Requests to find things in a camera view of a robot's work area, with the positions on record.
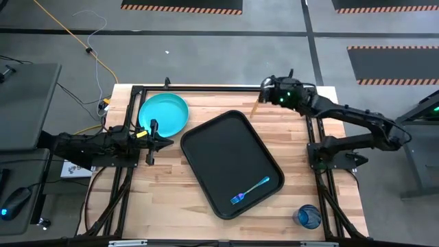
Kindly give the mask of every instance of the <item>yellow cable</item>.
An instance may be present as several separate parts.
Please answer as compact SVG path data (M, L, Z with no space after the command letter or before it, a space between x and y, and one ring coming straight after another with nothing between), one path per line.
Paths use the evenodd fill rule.
M89 131L89 130L93 130L93 129L96 129L96 128L101 128L101 127L102 127L102 125L91 126L91 127L85 128L83 130L80 130L80 131L76 132L75 134L81 134L83 132L86 132L86 131Z
M79 42L79 43L81 43L81 45L82 46L84 46L84 48L85 49L87 49L88 48L88 46L86 46L75 34L73 34L72 32L70 32L70 30L69 29L67 29L67 27L65 27L59 20L57 20L53 15L51 15L50 13L49 13L49 11L47 11L39 2L37 2L37 0L34 0L34 2L38 5L38 6L40 6L40 8L44 11L44 12L46 12L46 14L48 15L48 16L50 16L54 21L56 21L62 28L64 28L64 30L66 30L70 35L72 35L72 37L74 37L74 38L76 38L76 40ZM116 76L116 74L115 74L115 72L113 72L110 68L108 68L103 62L101 62L101 60L99 60L99 58L97 58L97 56L93 53L93 52L91 52L90 53L91 55L93 55L94 57L95 57L95 59L98 61L98 63L100 63L100 65L102 65L106 70L108 70L111 74L112 74L112 76L115 78L115 80L116 80L116 84L118 84L119 83L119 80L117 79L117 76Z

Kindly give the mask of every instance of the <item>white cable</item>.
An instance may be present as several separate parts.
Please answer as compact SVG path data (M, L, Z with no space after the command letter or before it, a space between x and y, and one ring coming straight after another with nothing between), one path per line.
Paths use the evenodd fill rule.
M107 26L107 20L106 20L104 17L102 17L102 16L96 14L96 12L91 11L91 10L82 10L82 11L79 11L79 12L73 14L72 16L75 16L75 15L77 15L77 14L79 14L79 13L83 13L83 12L90 12L90 13L93 13L93 14L95 14L97 17L99 17L99 18L101 18L101 19L103 19L103 20L105 21L105 25L104 25L103 27L101 27L101 28L99 28L98 30L94 31L92 34L88 35L88 37L87 37L87 45L88 45L88 47L90 47L90 48L92 49L91 52L95 52L95 55L96 55L96 82L97 82L97 86L99 87L99 90L101 91L101 94L99 95L99 101L97 102L97 105L96 105L96 113L97 113L97 116L99 116L99 117L103 117L103 116L105 116L105 114L106 114L107 112L105 111L104 114L102 114L102 115L99 114L99 103L101 102L103 92L102 92L101 85L100 85L100 83L99 83L99 78L98 78L98 76L97 76L97 68L98 68L98 66L97 66L97 65L98 65L97 58L98 58L98 55L97 55L97 51L96 51L96 50L90 45L90 37L91 37L92 35L96 34L97 32L103 30L103 29Z

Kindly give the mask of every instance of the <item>orange striped tape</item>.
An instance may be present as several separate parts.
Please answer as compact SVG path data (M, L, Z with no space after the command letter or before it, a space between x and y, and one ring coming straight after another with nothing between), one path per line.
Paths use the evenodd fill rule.
M358 45L358 46L349 46L350 49L439 49L437 45L392 45L392 46L367 46L367 45Z
M392 86L416 86L438 85L439 79L362 79L357 80L360 85L392 85Z
M189 7L169 7L153 5L133 5L125 4L121 6L122 10L149 10L149 11L166 11L166 12L185 12L185 13L203 13L203 14L242 14L241 10L227 10L214 8L189 8Z
M437 5L378 7L378 8L342 8L337 10L337 13L357 14L357 13L378 13L378 12L430 11L430 10L438 10L438 8L439 6Z

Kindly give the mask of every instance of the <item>black tray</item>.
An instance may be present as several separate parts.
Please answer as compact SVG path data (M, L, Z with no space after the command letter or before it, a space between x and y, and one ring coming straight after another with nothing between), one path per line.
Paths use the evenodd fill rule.
M284 175L246 116L227 113L186 132L181 149L215 214L230 220L279 191ZM270 180L232 205L230 199Z

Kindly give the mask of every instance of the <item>computer mouse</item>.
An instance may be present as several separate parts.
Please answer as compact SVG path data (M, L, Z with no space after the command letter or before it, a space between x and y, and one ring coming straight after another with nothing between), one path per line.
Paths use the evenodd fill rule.
M29 200L32 192L27 187L21 187L12 192L3 203L0 216L3 220L13 220Z

